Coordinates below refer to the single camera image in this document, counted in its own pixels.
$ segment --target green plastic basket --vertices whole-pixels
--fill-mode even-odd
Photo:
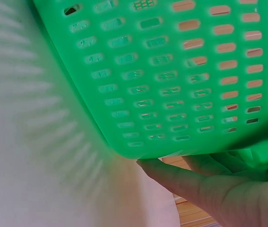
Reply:
[[[91,120],[119,154],[249,147],[247,161],[268,162],[268,0],[35,5]]]

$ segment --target floor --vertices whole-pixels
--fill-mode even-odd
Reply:
[[[167,164],[189,169],[189,166],[182,159],[182,157],[165,157],[162,160]],[[179,212],[181,227],[217,226],[216,221],[202,209],[179,197],[178,195],[174,195],[174,198],[177,210]]]

